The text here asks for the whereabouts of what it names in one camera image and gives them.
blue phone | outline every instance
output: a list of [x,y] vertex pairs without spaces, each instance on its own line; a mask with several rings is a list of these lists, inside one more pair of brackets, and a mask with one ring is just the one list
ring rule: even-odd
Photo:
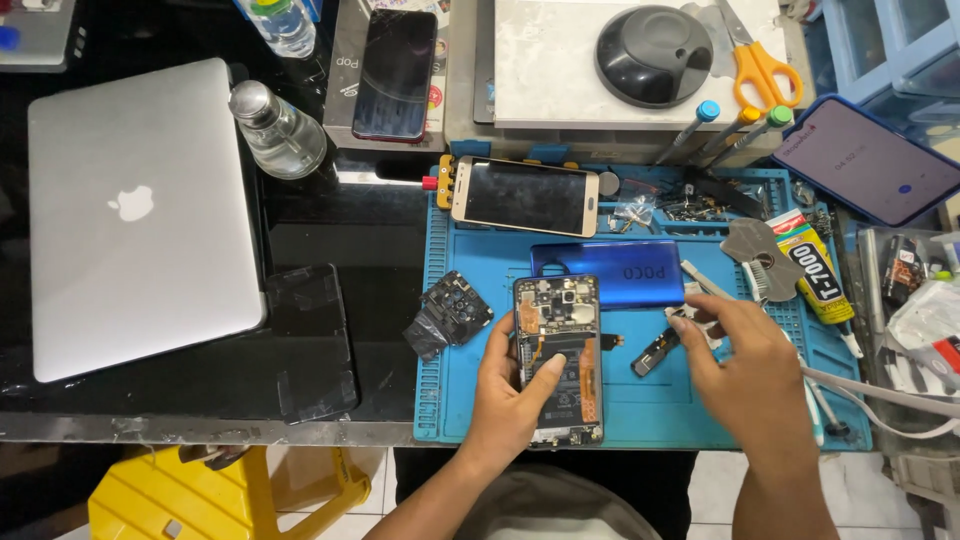
[[601,309],[684,304],[680,250],[673,240],[540,244],[530,248],[530,265],[534,276],[551,265],[564,274],[596,276]]
[[887,227],[960,191],[960,164],[836,94],[814,102],[771,158]]

apple logo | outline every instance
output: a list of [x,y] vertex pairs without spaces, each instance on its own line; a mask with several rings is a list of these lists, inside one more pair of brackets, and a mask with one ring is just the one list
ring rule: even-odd
[[121,191],[116,201],[107,201],[107,206],[120,210],[120,219],[136,221],[154,209],[154,191],[146,185],[138,185],[130,193]]

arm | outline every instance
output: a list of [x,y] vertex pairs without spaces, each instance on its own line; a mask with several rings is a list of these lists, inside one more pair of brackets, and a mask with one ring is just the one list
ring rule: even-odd
[[547,360],[523,392],[517,392],[510,384],[516,374],[516,359],[510,357],[513,331],[512,311],[491,330],[477,370],[470,428],[457,454],[364,540],[452,538],[483,490],[527,448],[566,358],[556,355]]
[[693,324],[670,317],[704,406],[750,461],[733,513],[734,540],[837,540],[796,349],[752,302],[691,295],[687,303],[698,321],[718,321],[710,336],[728,335],[734,351],[718,364]]

silver laptop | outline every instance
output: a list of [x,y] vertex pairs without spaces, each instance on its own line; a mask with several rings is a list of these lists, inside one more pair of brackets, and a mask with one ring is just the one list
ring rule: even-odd
[[214,59],[30,105],[37,380],[263,323],[228,94]]

yellow stool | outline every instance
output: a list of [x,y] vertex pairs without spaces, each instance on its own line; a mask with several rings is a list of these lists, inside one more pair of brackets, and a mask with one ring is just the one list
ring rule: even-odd
[[370,495],[370,479],[331,448],[340,494],[286,532],[276,527],[266,447],[211,471],[177,447],[121,461],[87,501],[93,540],[309,540]]

